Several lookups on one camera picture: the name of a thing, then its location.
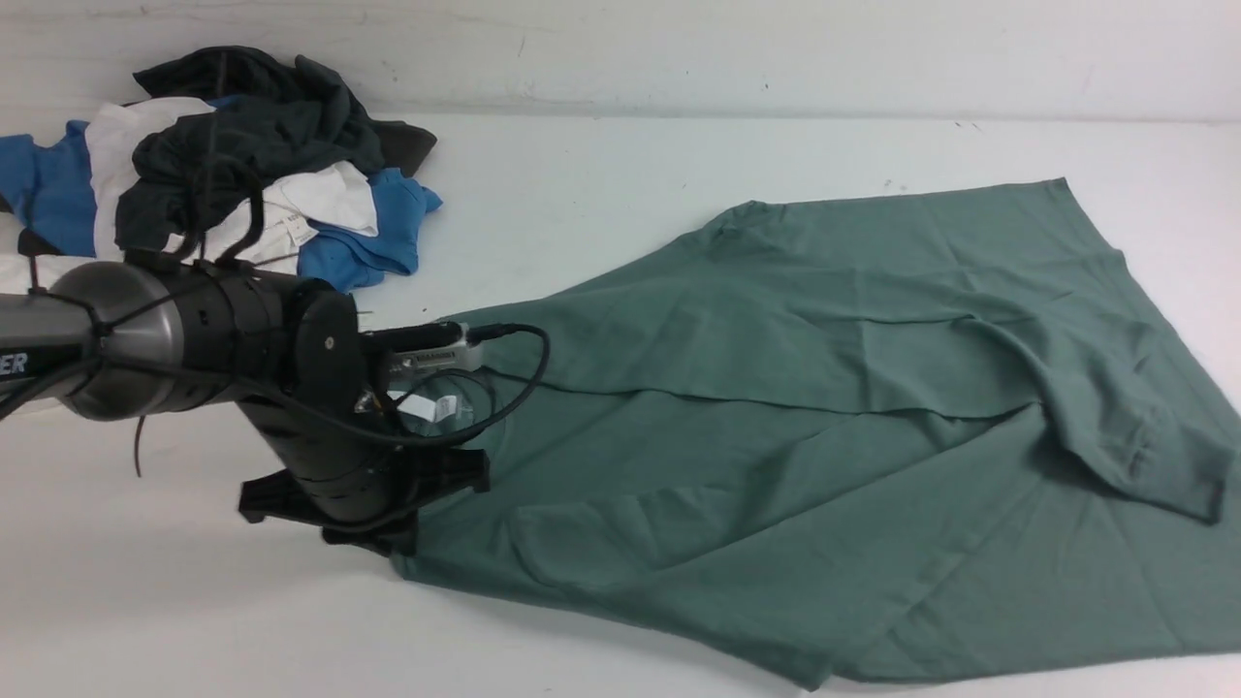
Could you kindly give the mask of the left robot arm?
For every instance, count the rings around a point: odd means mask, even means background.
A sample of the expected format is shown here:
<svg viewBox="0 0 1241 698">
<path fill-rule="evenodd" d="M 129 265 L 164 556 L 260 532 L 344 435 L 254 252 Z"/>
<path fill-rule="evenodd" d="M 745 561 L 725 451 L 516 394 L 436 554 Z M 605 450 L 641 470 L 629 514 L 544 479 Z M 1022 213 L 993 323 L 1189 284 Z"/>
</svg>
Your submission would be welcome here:
<svg viewBox="0 0 1241 698">
<path fill-rule="evenodd" d="M 413 554 L 422 508 L 488 491 L 491 461 L 406 431 L 386 395 L 398 356 L 447 328 L 369 334 L 356 308 L 295 274 L 91 262 L 2 296 L 2 415 L 46 397 L 97 424 L 235 402 L 282 465 L 243 483 L 244 520 Z"/>
</svg>

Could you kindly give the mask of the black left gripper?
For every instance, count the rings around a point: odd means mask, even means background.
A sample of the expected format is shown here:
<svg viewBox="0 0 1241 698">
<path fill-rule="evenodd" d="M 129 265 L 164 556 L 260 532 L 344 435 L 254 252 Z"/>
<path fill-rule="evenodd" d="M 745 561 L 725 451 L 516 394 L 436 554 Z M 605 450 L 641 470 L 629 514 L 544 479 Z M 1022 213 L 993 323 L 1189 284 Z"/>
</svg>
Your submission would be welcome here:
<svg viewBox="0 0 1241 698">
<path fill-rule="evenodd" d="M 416 556 L 422 508 L 491 487 L 482 450 L 369 443 L 266 397 L 246 397 L 240 411 L 282 463 L 243 483 L 237 509 L 251 524 L 288 520 L 319 527 L 328 545 Z"/>
</svg>

